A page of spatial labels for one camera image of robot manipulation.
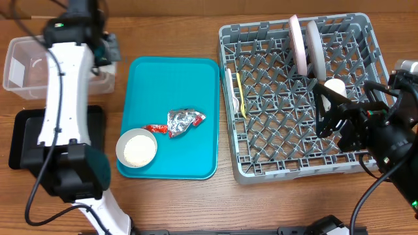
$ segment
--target white label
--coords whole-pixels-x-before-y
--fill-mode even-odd
[[[19,87],[23,87],[24,78],[25,65],[12,57],[12,61],[10,63],[10,71],[8,72],[8,80],[18,85]]]

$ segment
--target blue tray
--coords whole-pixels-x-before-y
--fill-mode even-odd
[[[219,67],[211,59],[140,57],[129,69],[121,135],[149,124],[167,124],[170,110],[194,108],[206,115],[181,136],[154,134],[158,149],[153,161],[129,168],[128,178],[205,180],[217,167],[219,136]]]

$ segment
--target tray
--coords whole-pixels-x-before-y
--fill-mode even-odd
[[[141,168],[118,161],[128,178],[205,180],[217,167],[219,67],[211,59],[140,57],[129,69],[121,135],[149,124],[166,124],[170,110],[194,108],[206,115],[198,127],[170,139],[154,134],[158,150]]]
[[[321,35],[327,79],[342,79],[349,99],[367,101],[363,82],[387,81],[389,77],[369,18],[361,13],[301,18],[303,36],[311,20]],[[219,59],[238,183],[363,171],[358,156],[364,151],[341,153],[336,145],[339,133],[324,139],[315,135],[311,90],[318,81],[312,76],[312,64],[308,64],[308,77],[297,74],[288,20],[223,26],[219,30]],[[233,72],[237,97],[236,73],[241,74],[247,119],[233,113],[229,79],[225,77],[228,68]],[[365,165],[377,169],[371,156]]]

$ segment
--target dish rack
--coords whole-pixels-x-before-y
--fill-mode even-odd
[[[327,80],[343,80],[349,99],[368,101],[362,90],[364,81],[386,82],[389,77],[368,16],[356,13],[301,18],[303,36],[311,20],[315,20],[321,35]],[[289,46],[288,20],[223,26],[219,30],[219,59],[231,159],[238,183],[363,171],[358,156],[366,151],[342,153],[337,146],[339,132],[328,138],[316,137],[312,88],[318,81],[309,62],[308,76],[297,73]],[[236,73],[241,75],[247,119],[234,113],[227,69],[231,69],[237,97]],[[364,161],[370,170],[377,169],[371,156]]]

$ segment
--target yellow knife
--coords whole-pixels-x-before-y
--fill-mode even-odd
[[[238,82],[238,87],[240,88],[241,114],[244,117],[244,119],[247,119],[247,117],[246,117],[246,101],[244,100],[244,94],[242,93],[241,79],[240,79],[240,74],[239,73],[236,73],[236,80]]]

